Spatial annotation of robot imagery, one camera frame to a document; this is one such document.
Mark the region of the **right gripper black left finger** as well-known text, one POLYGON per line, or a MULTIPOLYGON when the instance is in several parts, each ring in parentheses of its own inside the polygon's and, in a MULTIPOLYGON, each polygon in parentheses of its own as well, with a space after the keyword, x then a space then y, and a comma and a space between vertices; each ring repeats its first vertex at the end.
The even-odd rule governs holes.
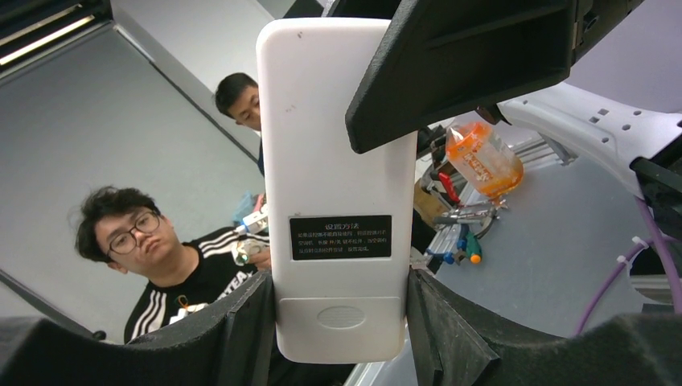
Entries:
POLYGON ((273 280, 264 271, 209 307, 124 345, 45 318, 4 318, 1 383, 265 385, 273 335, 273 280))

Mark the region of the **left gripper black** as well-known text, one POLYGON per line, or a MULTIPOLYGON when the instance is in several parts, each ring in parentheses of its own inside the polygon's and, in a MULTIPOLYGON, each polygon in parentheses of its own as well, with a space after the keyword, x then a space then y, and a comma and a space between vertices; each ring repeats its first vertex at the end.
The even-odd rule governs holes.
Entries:
POLYGON ((351 148, 553 86, 569 74, 572 35, 575 64, 642 3, 403 1, 348 106, 351 148))

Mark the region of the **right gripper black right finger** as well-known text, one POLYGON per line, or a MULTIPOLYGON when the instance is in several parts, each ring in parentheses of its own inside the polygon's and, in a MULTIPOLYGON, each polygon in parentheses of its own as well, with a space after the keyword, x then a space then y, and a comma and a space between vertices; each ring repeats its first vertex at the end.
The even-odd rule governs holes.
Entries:
POLYGON ((679 385, 681 317, 626 314, 572 338, 522 326, 410 269, 419 385, 679 385))

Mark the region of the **white battery cover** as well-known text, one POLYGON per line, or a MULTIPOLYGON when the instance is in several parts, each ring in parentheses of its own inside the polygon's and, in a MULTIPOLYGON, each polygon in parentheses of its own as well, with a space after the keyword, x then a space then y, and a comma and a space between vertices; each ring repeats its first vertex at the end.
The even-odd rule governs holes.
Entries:
POLYGON ((283 298, 277 303, 277 345, 298 363, 373 363, 405 345, 400 298, 283 298))

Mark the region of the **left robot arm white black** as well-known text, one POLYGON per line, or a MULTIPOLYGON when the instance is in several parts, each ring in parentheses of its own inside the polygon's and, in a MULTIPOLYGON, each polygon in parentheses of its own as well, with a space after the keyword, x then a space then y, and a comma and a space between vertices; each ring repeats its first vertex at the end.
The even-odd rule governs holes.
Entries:
POLYGON ((566 83, 571 67, 636 1, 341 1, 332 16, 387 23, 345 113, 365 153, 429 123, 476 111, 590 158, 681 235, 681 116, 566 83))

